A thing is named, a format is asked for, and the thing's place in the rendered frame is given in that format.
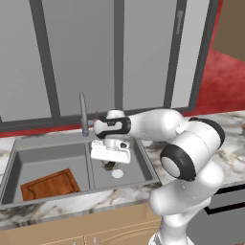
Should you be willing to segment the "grey sink tap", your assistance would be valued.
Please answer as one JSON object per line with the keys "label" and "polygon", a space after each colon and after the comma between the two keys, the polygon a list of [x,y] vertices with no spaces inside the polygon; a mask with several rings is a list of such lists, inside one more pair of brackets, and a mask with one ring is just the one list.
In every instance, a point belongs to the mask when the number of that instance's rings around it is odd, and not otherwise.
{"label": "grey sink tap", "polygon": [[82,136],[88,137],[89,128],[94,125],[94,122],[87,118],[86,101],[85,101],[85,96],[83,92],[79,93],[79,104],[80,104],[80,114],[81,114]]}

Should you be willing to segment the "grey dishwasher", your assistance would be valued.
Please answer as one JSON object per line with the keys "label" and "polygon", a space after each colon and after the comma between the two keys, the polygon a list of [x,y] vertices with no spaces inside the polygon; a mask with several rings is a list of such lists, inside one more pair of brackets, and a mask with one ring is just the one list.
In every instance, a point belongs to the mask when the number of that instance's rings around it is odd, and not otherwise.
{"label": "grey dishwasher", "polygon": [[195,245],[245,245],[245,183],[220,189],[187,233]]}

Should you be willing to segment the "grey kitchen sink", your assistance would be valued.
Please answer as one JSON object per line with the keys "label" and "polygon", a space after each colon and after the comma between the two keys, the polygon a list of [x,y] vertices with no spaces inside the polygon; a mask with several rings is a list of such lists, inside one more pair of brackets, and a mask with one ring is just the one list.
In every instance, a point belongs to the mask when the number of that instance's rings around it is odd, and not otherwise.
{"label": "grey kitchen sink", "polygon": [[25,204],[20,186],[68,168],[79,186],[79,194],[157,183],[159,178],[142,143],[131,139],[131,162],[118,164],[123,177],[116,179],[103,162],[90,157],[94,135],[79,132],[17,139],[0,185],[0,207]]}

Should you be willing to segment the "grey framed window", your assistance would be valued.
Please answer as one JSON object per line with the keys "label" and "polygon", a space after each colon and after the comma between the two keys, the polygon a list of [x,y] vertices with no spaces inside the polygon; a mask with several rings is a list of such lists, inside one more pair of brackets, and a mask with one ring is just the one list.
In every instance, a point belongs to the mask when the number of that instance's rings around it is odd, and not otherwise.
{"label": "grey framed window", "polygon": [[194,109],[219,0],[0,0],[0,132]]}

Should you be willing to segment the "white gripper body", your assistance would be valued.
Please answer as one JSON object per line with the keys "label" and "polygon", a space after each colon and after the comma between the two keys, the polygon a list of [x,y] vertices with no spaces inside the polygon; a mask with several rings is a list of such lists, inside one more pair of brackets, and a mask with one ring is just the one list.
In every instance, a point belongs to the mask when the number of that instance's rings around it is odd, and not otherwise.
{"label": "white gripper body", "polygon": [[130,143],[122,140],[95,140],[91,143],[91,158],[106,162],[129,164],[131,161]]}

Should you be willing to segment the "tan cabinet door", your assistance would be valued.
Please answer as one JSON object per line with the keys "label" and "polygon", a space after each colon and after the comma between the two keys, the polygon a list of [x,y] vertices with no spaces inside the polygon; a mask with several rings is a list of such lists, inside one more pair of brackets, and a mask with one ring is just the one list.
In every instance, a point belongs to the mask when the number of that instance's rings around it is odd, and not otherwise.
{"label": "tan cabinet door", "polygon": [[0,245],[84,245],[81,234],[60,225],[32,225],[0,232]]}
{"label": "tan cabinet door", "polygon": [[161,217],[147,203],[96,214],[95,230],[84,237],[84,245],[148,245],[158,231]]}

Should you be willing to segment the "brown wall cabinet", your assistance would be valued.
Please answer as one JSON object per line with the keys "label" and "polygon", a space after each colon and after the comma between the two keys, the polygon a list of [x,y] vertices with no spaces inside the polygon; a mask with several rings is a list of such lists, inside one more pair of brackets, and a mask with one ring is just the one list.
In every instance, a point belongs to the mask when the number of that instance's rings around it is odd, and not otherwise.
{"label": "brown wall cabinet", "polygon": [[245,62],[245,0],[224,0],[212,46]]}

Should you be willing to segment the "brown wooden cutting board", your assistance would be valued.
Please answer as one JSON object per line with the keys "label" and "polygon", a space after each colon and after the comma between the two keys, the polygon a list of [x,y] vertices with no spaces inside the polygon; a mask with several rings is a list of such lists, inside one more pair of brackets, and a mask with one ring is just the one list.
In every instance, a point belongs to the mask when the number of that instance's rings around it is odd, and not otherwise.
{"label": "brown wooden cutting board", "polygon": [[78,183],[69,168],[23,184],[20,188],[24,201],[80,192]]}

